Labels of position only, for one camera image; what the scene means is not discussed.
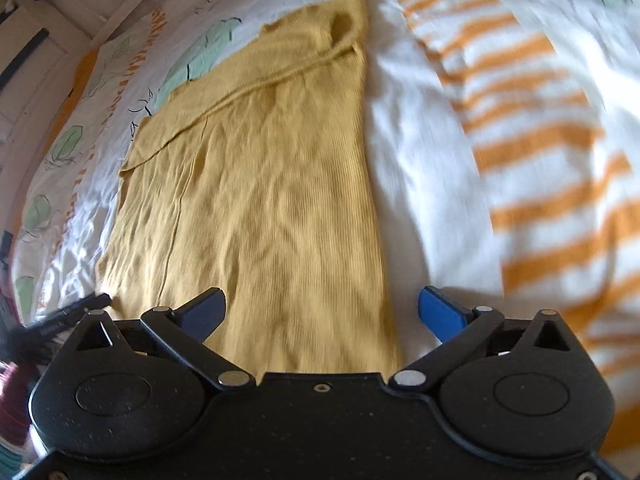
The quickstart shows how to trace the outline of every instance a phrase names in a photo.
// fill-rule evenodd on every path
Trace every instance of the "wooden bed frame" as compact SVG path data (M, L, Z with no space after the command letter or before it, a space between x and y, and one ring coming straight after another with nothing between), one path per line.
M60 47L63 55L52 66L42 66L37 90L27 103L21 104L23 112L13 124L8 142L0 146L0 232L9 231L14 235L20 227L29 184L46 154L48 129L72 90L78 62L89 50L105 43L144 0L124 1L93 38L81 32L45 0L16 1L49 31L50 39ZM24 66L14 78L25 76L23 69ZM38 70L31 68L28 72L33 77Z

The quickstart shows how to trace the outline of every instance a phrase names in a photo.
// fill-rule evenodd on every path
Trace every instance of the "ribbed fabric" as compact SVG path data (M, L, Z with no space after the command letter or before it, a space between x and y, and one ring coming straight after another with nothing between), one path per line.
M123 317L210 286L206 344L265 371L401 367L362 139L365 0L308 6L141 126L98 264Z

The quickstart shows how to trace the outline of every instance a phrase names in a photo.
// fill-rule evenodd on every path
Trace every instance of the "metal bolt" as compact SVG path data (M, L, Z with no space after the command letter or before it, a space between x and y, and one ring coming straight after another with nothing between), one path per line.
M231 386L237 388L248 384L251 380L251 376L247 372L242 370L229 370L228 372L222 372L218 376L218 382L223 386Z
M394 375L400 386L420 386L427 382L427 376L418 370L402 370Z

